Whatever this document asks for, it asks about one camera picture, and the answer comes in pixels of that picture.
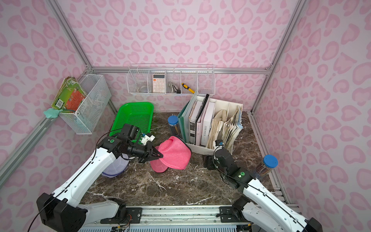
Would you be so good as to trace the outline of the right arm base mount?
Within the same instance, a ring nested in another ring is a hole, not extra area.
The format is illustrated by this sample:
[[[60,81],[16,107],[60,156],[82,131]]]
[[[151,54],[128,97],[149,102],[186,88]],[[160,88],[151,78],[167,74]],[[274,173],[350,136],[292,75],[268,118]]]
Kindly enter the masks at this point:
[[[219,207],[219,214],[217,214],[217,217],[220,217],[222,223],[250,222],[243,215],[246,205],[248,205],[246,210],[250,213],[254,210],[259,210],[259,208],[253,202],[245,197],[240,197],[232,204],[232,206]]]

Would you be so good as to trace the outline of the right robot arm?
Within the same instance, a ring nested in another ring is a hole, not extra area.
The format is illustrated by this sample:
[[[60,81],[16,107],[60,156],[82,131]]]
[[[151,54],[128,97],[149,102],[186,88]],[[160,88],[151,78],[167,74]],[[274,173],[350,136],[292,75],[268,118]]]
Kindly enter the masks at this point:
[[[321,223],[307,219],[288,207],[261,183],[260,178],[277,167],[275,156],[266,155],[253,172],[239,167],[222,140],[215,141],[213,155],[207,158],[224,183],[242,193],[233,204],[236,220],[247,220],[267,232],[321,232]]]

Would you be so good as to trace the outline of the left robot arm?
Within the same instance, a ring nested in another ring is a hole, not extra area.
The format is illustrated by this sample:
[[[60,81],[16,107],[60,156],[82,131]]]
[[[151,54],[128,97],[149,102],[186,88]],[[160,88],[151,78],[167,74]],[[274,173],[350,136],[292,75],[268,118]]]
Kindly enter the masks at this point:
[[[115,160],[127,155],[139,163],[163,158],[154,146],[154,136],[146,134],[141,141],[133,142],[139,128],[125,124],[116,134],[106,133],[96,144],[88,160],[60,187],[52,193],[43,193],[36,201],[37,217],[42,224],[56,232],[77,232],[92,222],[121,224],[130,222],[126,204],[122,200],[82,205],[80,202],[87,190]]]

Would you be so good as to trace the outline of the pink mesh laundry bag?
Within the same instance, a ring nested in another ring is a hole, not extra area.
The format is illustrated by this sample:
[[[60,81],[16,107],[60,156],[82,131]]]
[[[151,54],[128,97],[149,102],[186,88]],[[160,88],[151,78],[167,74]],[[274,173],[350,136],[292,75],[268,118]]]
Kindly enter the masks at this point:
[[[156,149],[163,155],[162,158],[150,162],[156,173],[164,173],[168,168],[184,170],[191,158],[191,149],[176,136],[171,136]]]

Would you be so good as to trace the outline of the purple mesh laundry bag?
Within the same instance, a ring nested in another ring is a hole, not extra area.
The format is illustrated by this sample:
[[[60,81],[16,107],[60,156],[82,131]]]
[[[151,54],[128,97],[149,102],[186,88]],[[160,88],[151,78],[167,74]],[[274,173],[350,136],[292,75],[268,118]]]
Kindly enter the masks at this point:
[[[116,159],[112,164],[110,164],[102,173],[101,175],[108,178],[113,178],[121,173],[123,173],[127,166],[129,161],[126,159],[123,159],[122,157],[119,157]]]

